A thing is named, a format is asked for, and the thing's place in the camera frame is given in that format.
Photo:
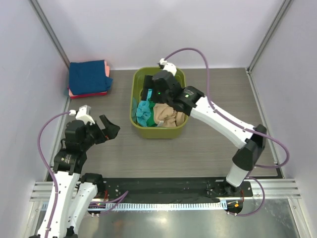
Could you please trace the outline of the olive green plastic bin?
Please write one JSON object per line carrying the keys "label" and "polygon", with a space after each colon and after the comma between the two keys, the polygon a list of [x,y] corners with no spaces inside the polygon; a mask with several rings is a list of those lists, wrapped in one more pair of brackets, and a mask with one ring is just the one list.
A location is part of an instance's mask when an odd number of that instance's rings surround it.
{"label": "olive green plastic bin", "polygon": [[158,66],[152,66],[140,68],[134,73],[131,89],[129,119],[134,132],[144,139],[175,139],[182,133],[188,121],[188,116],[185,116],[185,121],[177,127],[142,127],[137,123],[136,119],[136,109],[141,100],[141,92],[143,90],[145,76],[155,75],[159,71],[160,68]]}

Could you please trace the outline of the beige t shirt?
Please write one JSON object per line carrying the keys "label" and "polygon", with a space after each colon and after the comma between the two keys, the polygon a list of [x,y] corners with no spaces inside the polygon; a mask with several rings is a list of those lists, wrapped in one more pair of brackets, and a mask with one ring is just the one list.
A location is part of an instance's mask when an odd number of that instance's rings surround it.
{"label": "beige t shirt", "polygon": [[154,122],[159,127],[177,127],[183,123],[181,113],[175,111],[168,104],[155,104],[153,111]]}

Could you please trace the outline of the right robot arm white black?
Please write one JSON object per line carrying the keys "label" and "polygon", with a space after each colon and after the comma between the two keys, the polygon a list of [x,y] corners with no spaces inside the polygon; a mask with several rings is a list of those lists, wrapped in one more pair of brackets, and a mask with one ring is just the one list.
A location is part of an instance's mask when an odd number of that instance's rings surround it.
{"label": "right robot arm white black", "polygon": [[151,90],[151,100],[166,103],[177,112],[198,119],[229,139],[237,152],[220,194],[235,196],[241,190],[244,178],[251,172],[260,158],[266,139],[257,133],[266,133],[262,124],[253,126],[238,120],[218,106],[210,106],[207,96],[193,86],[182,87],[172,73],[162,70],[155,75],[145,75],[143,95]]}

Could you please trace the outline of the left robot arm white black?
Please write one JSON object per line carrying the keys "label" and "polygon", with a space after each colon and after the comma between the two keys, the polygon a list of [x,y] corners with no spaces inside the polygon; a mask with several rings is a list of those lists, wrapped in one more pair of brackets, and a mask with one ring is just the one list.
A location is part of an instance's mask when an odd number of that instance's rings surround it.
{"label": "left robot arm white black", "polygon": [[61,148],[48,168],[53,180],[45,217],[34,235],[36,238],[76,238],[79,226],[93,198],[105,192],[103,176],[82,173],[87,151],[94,145],[115,139],[120,127],[111,123],[105,115],[100,116],[101,129],[95,121],[81,119],[66,125]]}

